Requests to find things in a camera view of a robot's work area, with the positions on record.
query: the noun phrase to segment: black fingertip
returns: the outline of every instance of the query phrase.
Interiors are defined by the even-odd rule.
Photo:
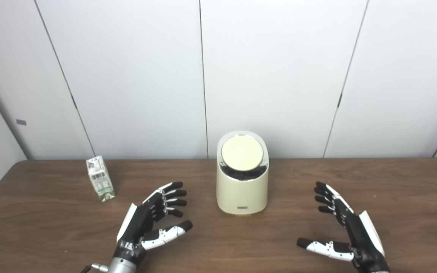
[[[327,206],[319,206],[318,207],[318,211],[319,212],[324,212],[324,213],[332,213],[333,211],[327,207]]]
[[[179,223],[177,226],[183,228],[185,232],[191,230],[193,228],[193,223],[190,220],[183,221]]]
[[[299,238],[298,241],[296,242],[296,244],[298,245],[298,247],[302,247],[302,248],[306,249],[313,242],[314,242],[313,240],[309,240],[306,238]]]
[[[316,187],[321,188],[322,190],[326,190],[326,184],[320,181],[316,182]]]
[[[178,209],[168,209],[168,214],[173,215],[173,216],[178,217],[178,218],[183,217],[183,213],[181,211],[179,211]]]
[[[187,191],[186,190],[176,190],[174,195],[178,196],[178,197],[183,197],[183,196],[187,195]]]
[[[181,188],[181,187],[183,187],[183,182],[181,182],[181,181],[173,182],[171,184],[171,190],[175,190],[175,189]]]

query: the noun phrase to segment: round lid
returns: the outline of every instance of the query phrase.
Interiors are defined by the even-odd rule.
[[[262,162],[261,144],[248,135],[236,135],[222,146],[222,158],[227,166],[237,171],[249,171]]]

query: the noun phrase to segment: robotic hand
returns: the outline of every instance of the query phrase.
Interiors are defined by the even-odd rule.
[[[183,182],[166,184],[149,195],[141,206],[132,204],[118,233],[118,245],[111,265],[92,264],[82,272],[96,268],[108,273],[134,273],[147,250],[162,246],[189,231],[193,225],[188,220],[176,226],[152,230],[153,224],[166,215],[183,216],[181,211],[172,207],[187,205],[187,201],[176,198],[187,195],[186,190],[180,190],[181,187]]]
[[[321,242],[298,239],[298,246],[333,259],[351,261],[359,273],[390,273],[380,238],[366,211],[355,214],[338,192],[325,183],[317,182],[314,197],[320,212],[330,213],[347,229],[351,243]]]

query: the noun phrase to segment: wooden table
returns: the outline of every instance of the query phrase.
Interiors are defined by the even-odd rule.
[[[298,237],[347,242],[335,218],[317,211],[314,182],[332,185],[369,211],[393,273],[437,272],[437,158],[274,159],[269,204],[251,217],[220,211],[214,160],[108,160],[117,197],[101,203],[84,161],[24,161],[0,182],[0,273],[78,273],[108,264],[131,202],[184,181],[186,235],[152,250],[146,273],[355,272],[348,262],[296,246]]]

